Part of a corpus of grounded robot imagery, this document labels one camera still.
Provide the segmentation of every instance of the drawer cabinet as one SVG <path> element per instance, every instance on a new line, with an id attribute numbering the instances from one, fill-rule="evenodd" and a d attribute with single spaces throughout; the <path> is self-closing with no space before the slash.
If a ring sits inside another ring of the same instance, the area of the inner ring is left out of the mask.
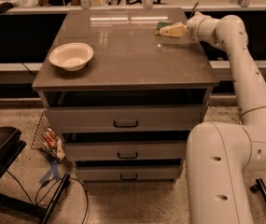
<path id="1" fill-rule="evenodd" d="M 82 182 L 181 176 L 189 132 L 218 81 L 199 42 L 155 35 L 161 19 L 187 21 L 181 8 L 71 10 L 49 50 L 94 50 L 76 72 L 48 55 L 33 84 Z"/>

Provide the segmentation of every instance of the gray tabletop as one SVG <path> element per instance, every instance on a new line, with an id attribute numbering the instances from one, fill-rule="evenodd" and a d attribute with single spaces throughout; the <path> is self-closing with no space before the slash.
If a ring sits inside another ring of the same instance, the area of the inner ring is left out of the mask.
<path id="1" fill-rule="evenodd" d="M 159 21 L 186 23 L 181 8 L 71 10 L 57 34 L 56 47 L 87 43 L 94 56 L 76 72 L 49 62 L 33 84 L 36 91 L 174 89 L 214 87 L 217 78 L 199 42 L 155 35 Z"/>

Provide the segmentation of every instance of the yellow object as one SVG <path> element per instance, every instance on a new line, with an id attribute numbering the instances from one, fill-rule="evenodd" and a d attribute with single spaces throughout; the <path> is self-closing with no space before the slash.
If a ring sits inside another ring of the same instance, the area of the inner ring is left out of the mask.
<path id="1" fill-rule="evenodd" d="M 182 22 L 177 22 L 172 25 L 164 26 L 160 30 L 156 30 L 156 35 L 183 37 L 186 34 L 187 26 Z"/>

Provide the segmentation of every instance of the floor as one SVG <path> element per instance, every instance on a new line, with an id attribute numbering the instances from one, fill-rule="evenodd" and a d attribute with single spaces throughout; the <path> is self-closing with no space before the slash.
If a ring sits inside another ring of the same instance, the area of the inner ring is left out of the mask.
<path id="1" fill-rule="evenodd" d="M 234 96 L 213 96 L 211 106 L 204 121 L 216 120 L 238 123 Z M 39 99 L 0 100 L 0 126 L 14 126 L 22 131 L 21 139 L 27 147 L 9 171 L 21 182 L 32 200 L 40 188 L 40 181 L 50 166 L 47 159 L 32 149 L 36 128 L 43 108 Z M 71 164 L 64 161 L 58 167 L 60 176 L 65 173 L 73 178 Z M 245 184 L 249 188 L 256 178 L 262 178 L 266 184 L 266 171 L 244 173 Z M 51 181 L 38 194 L 40 200 L 54 184 Z M 189 203 L 186 170 L 175 183 L 122 183 L 88 185 L 87 193 L 90 210 L 89 224 L 123 224 L 123 223 L 189 223 Z M 46 204 L 55 188 L 42 201 Z M 20 200 L 28 201 L 18 183 L 8 174 L 0 179 L 0 192 Z M 247 192 L 252 214 L 256 224 L 266 223 L 266 205 L 260 193 Z M 82 223 L 87 206 L 83 188 L 73 179 L 67 188 L 66 197 L 56 206 L 49 223 L 78 224 Z M 37 217 L 12 211 L 0 206 L 0 224 L 38 223 Z"/>

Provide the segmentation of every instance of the green object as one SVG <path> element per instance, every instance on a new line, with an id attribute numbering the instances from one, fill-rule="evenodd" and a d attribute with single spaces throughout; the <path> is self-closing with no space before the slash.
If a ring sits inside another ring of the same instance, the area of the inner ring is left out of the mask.
<path id="1" fill-rule="evenodd" d="M 160 28 L 164 27 L 164 26 L 169 26 L 172 25 L 171 22 L 166 22 L 166 21 L 159 21 L 157 24 L 157 30 L 160 30 Z"/>

